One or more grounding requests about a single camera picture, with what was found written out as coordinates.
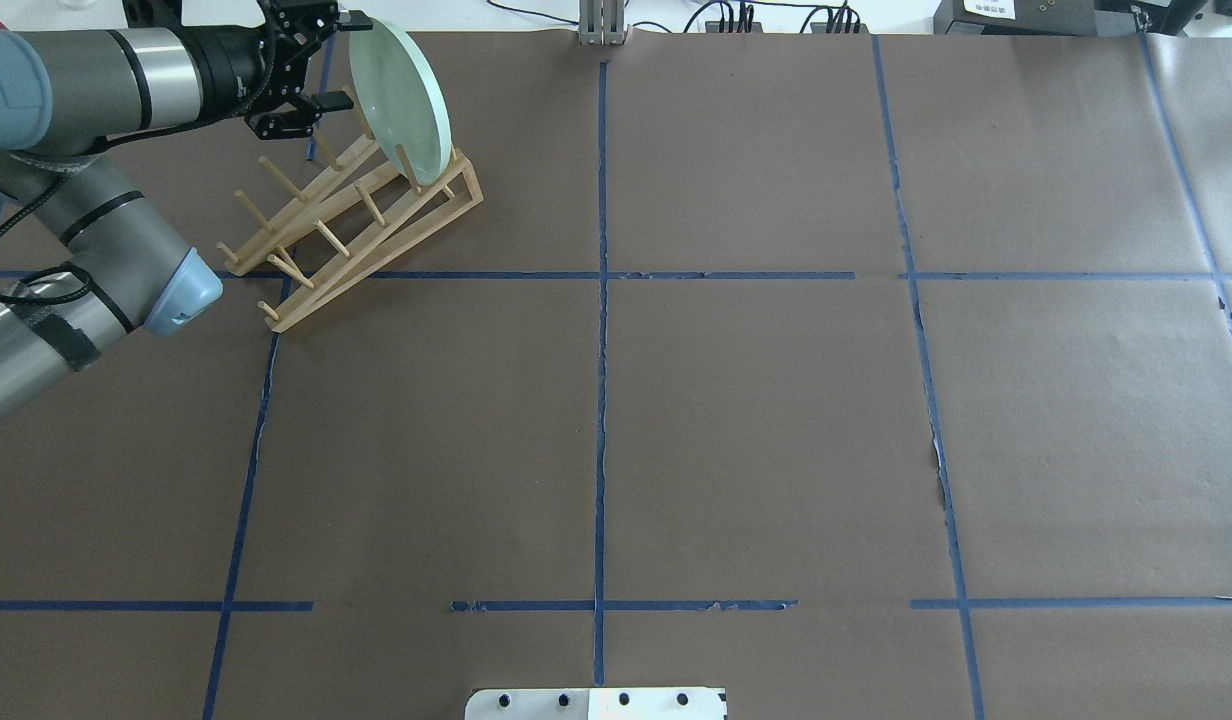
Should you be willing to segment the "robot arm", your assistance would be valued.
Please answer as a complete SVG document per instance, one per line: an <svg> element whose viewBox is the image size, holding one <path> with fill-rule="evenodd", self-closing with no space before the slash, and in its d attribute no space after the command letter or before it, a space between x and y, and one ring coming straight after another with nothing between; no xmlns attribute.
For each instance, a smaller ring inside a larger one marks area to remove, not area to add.
<svg viewBox="0 0 1232 720"><path fill-rule="evenodd" d="M67 260L0 290L0 420L136 330L169 337L222 296L200 252L107 158L245 120L304 138L347 94L306 94L310 55L375 20L338 1L260 1L256 26L190 26L180 1L127 1L122 28L0 28L0 240L36 217Z"/></svg>

